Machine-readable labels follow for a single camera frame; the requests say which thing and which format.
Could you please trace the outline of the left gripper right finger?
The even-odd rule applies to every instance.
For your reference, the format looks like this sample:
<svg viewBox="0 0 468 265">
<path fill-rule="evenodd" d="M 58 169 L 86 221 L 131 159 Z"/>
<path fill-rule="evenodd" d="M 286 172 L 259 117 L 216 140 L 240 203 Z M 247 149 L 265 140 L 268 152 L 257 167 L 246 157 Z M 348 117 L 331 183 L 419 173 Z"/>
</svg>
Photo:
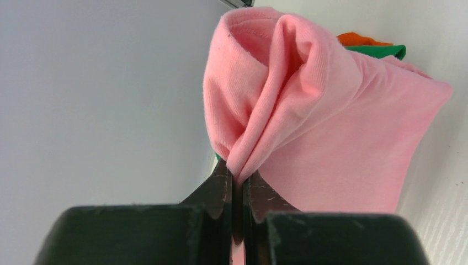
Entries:
<svg viewBox="0 0 468 265">
<path fill-rule="evenodd" d="M 254 172 L 242 185 L 243 244 L 245 264 L 272 264 L 266 217 L 274 212 L 295 213 L 292 206 Z"/>
</svg>

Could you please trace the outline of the pink t shirt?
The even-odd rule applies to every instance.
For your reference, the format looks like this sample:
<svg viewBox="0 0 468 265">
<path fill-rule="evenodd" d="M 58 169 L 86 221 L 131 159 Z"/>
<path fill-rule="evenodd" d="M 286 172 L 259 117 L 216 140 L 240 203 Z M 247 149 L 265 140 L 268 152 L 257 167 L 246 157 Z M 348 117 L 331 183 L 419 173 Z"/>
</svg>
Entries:
<svg viewBox="0 0 468 265">
<path fill-rule="evenodd" d="M 395 215 L 412 156 L 451 87 L 393 56 L 347 50 L 273 8 L 225 13 L 203 80 L 206 126 L 232 174 L 233 251 L 254 172 L 295 213 L 268 214 L 272 264 L 427 264 Z"/>
</svg>

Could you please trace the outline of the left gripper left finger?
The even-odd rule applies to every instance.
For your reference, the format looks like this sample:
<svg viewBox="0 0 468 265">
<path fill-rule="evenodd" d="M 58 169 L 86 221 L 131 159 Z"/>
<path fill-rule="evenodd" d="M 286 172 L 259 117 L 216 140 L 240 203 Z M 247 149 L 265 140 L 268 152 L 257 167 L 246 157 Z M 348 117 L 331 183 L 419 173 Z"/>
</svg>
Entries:
<svg viewBox="0 0 468 265">
<path fill-rule="evenodd" d="M 232 174 L 219 160 L 212 174 L 180 205 L 195 209 L 188 243 L 195 264 L 232 264 Z"/>
</svg>

